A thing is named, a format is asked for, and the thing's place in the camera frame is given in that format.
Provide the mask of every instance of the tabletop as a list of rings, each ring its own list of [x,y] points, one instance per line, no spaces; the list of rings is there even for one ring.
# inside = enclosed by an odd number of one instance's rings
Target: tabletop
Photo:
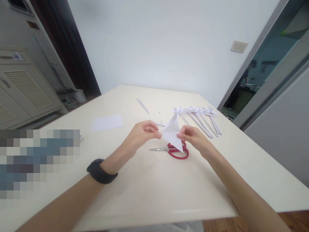
[[[139,98],[149,110],[138,103]],[[86,175],[96,158],[109,156],[133,126],[144,120],[166,124],[173,108],[208,108],[199,94],[121,85],[97,97],[46,129],[80,129],[84,139],[79,155],[67,157],[67,164],[33,183],[27,199],[0,210],[3,231],[14,231],[36,212]],[[219,111],[215,119],[222,136],[209,139],[243,179],[277,212],[309,209],[309,189],[260,148]],[[90,131],[96,117],[122,115],[124,125],[107,131]],[[185,115],[187,121],[196,123]],[[179,117],[179,126],[185,122]],[[187,159],[174,159],[164,151],[164,139],[146,142],[107,185],[74,231],[152,225],[237,216],[232,200],[208,162],[189,143]]]

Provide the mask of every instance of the paper straw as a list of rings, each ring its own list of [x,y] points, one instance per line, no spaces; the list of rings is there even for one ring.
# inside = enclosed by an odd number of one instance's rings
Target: paper straw
[[[147,110],[147,108],[144,106],[144,104],[141,102],[141,100],[139,100],[138,98],[136,98],[136,100],[141,104],[141,106],[147,111],[147,113],[148,114],[150,114],[149,113],[149,111]]]
[[[206,125],[203,123],[202,119],[198,116],[197,113],[193,113],[197,119],[200,121],[200,123],[202,124],[202,126],[205,128],[205,130],[212,136],[212,134],[209,132],[209,130],[207,129]]]
[[[156,122],[156,124],[157,124],[158,126],[164,126],[164,127],[166,127],[166,125],[164,125],[164,124],[162,124],[162,123]]]
[[[210,135],[210,134],[205,130],[205,128],[200,124],[200,122],[199,122],[196,118],[193,117],[193,115],[192,115],[191,113],[188,113],[188,115],[190,115],[190,117],[196,122],[196,124],[205,132],[205,134],[206,134],[208,137],[212,138],[212,135]]]
[[[217,130],[218,130],[218,132],[219,132],[219,134],[222,135],[222,133],[221,133],[221,131],[220,131],[220,129],[219,129],[219,127],[218,127],[216,121],[215,121],[214,118],[213,118],[213,116],[211,116],[211,118],[212,118],[212,120],[213,120],[213,122],[214,122],[214,124],[215,124],[215,126],[216,126],[216,128],[217,128]]]
[[[210,119],[211,119],[211,121],[212,121],[213,127],[215,128],[217,134],[219,134],[219,130],[218,130],[218,127],[216,127],[215,121],[213,120],[212,116],[209,116],[209,117],[210,117]]]
[[[189,126],[191,126],[190,123],[184,118],[184,116],[183,116],[182,114],[181,114],[180,116],[183,118],[183,120],[184,120]]]
[[[204,118],[205,114],[201,113],[201,117],[202,119],[205,121],[205,123],[207,124],[207,126],[211,129],[211,131],[215,134],[215,136],[219,137],[219,135],[217,134],[216,130],[214,130],[206,121],[206,119]]]

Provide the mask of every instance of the trash can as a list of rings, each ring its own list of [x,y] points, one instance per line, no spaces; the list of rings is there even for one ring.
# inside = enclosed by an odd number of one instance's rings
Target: trash can
[[[76,89],[76,92],[74,93],[74,98],[77,102],[87,102],[84,91],[80,89]]]

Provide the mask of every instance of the scissor blade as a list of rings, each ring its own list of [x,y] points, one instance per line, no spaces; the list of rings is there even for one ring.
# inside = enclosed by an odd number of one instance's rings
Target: scissor blade
[[[154,149],[149,149],[149,150],[166,150],[166,148],[154,148]]]

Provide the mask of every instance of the scissors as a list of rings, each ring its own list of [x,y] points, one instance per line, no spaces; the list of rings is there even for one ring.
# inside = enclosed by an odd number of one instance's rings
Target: scissors
[[[181,142],[183,143],[183,150],[187,152],[187,156],[186,157],[178,157],[178,156],[173,155],[172,154],[173,152],[178,152],[179,150],[178,149],[170,149],[170,148],[175,148],[171,143],[169,143],[166,148],[154,148],[154,149],[149,149],[149,150],[164,150],[164,151],[167,151],[174,158],[179,159],[179,160],[180,159],[184,160],[184,159],[188,158],[189,151],[186,148],[187,147],[186,143],[184,141],[182,141],[182,140],[181,140]]]

